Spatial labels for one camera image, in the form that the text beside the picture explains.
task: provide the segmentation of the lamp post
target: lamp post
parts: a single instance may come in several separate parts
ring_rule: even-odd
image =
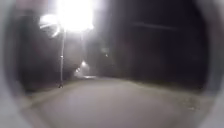
[[[56,26],[57,29],[51,35],[52,38],[57,36],[60,32],[63,34],[60,54],[59,84],[59,87],[62,87],[66,34],[68,32],[80,34],[81,43],[83,43],[83,32],[88,29],[93,29],[93,5],[91,0],[57,0],[56,7],[56,14],[42,16],[42,19],[40,19],[40,28]]]
[[[65,41],[66,41],[66,30],[64,30],[61,42],[61,59],[60,59],[60,84],[59,88],[63,87],[63,68],[64,68],[64,48],[65,48]]]

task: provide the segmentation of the distant light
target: distant light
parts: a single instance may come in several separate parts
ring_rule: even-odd
[[[82,64],[81,64],[82,67],[87,67],[87,64],[85,61],[82,61]]]
[[[67,31],[82,32],[94,28],[91,0],[58,0],[57,17]]]
[[[84,76],[84,78],[96,78],[96,76]]]

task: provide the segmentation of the night sky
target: night sky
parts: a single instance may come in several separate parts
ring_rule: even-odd
[[[103,5],[105,8],[94,11],[94,32],[86,37],[86,61],[97,72],[93,75],[203,88],[209,51],[206,26],[194,1],[105,0]],[[17,49],[18,71],[22,78],[21,72],[26,74],[25,79],[57,79],[61,36],[47,39],[38,31],[37,10],[14,21],[21,44]],[[79,41],[71,37],[68,42]],[[109,57],[102,49],[107,49]],[[75,68],[77,64],[65,72],[73,74]]]

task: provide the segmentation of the asphalt road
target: asphalt road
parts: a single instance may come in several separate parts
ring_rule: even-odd
[[[25,117],[46,128],[194,128],[212,104],[198,94],[115,79],[79,81],[31,100]]]

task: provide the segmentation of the street light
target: street light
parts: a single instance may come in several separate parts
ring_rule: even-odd
[[[73,32],[81,34],[82,32],[93,29],[93,5],[91,0],[58,0],[56,2],[56,14],[44,15],[40,19],[40,28],[50,26],[57,27],[51,37],[57,36],[63,32],[61,46],[61,63],[60,63],[60,85],[63,86],[63,62],[64,62],[64,44],[66,33]]]

